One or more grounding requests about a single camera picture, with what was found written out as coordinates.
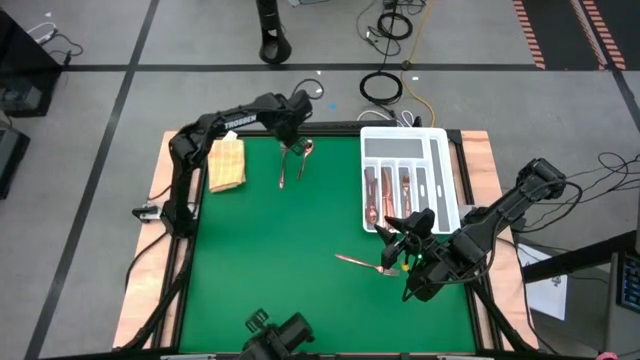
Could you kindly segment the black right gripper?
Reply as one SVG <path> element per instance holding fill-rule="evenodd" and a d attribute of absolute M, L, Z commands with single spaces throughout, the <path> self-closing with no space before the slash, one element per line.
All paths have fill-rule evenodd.
<path fill-rule="evenodd" d="M 412 212 L 406 218 L 386 216 L 385 221 L 401 233 L 379 225 L 375 225 L 374 228 L 386 246 L 403 246 L 405 244 L 402 265 L 408 265 L 411 257 L 415 260 L 420 259 L 445 240 L 444 234 L 432 234 L 435 213 L 431 209 Z"/>

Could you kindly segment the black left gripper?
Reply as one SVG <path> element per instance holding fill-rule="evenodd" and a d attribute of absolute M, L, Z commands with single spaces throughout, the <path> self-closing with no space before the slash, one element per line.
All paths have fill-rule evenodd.
<path fill-rule="evenodd" d="M 298 127 L 311 116 L 311 97 L 305 90 L 298 90 L 290 98 L 286 98 L 282 94 L 276 94 L 275 98 L 278 108 L 272 123 L 272 134 L 282 143 L 294 143 L 289 151 L 299 155 Z M 309 154 L 310 139 L 306 139 L 302 155 L 308 156 Z"/>

